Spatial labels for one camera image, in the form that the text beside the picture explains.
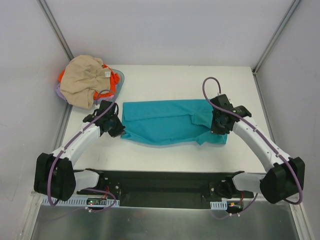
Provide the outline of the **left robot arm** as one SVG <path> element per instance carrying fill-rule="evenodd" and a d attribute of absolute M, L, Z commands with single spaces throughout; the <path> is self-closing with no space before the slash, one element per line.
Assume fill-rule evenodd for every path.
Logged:
<path fill-rule="evenodd" d="M 111 137 L 124 134 L 119 106 L 114 101 L 103 100 L 92 114 L 87 115 L 68 142 L 51 153 L 41 153 L 36 160 L 34 190 L 47 196 L 49 204 L 67 201 L 79 191 L 89 189 L 99 195 L 105 191 L 102 174 L 87 168 L 74 171 L 74 166 L 85 150 L 103 134 Z"/>

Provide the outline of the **teal t-shirt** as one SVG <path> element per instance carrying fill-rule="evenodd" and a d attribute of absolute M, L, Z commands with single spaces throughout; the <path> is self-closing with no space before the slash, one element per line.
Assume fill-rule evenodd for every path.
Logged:
<path fill-rule="evenodd" d="M 225 145 L 226 134 L 211 132 L 212 118 L 213 108 L 205 99 L 125 102 L 122 139 L 153 146 Z"/>

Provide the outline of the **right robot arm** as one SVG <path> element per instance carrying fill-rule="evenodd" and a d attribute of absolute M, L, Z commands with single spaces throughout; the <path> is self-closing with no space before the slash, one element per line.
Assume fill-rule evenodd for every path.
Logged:
<path fill-rule="evenodd" d="M 243 106 L 233 106 L 225 94 L 209 100 L 213 107 L 211 132 L 235 133 L 257 156 L 265 173 L 235 172 L 225 184 L 225 192 L 237 197 L 242 191 L 259 193 L 271 204 L 288 201 L 298 194 L 303 199 L 305 163 L 293 158 L 272 142 L 259 128 L 252 114 Z"/>

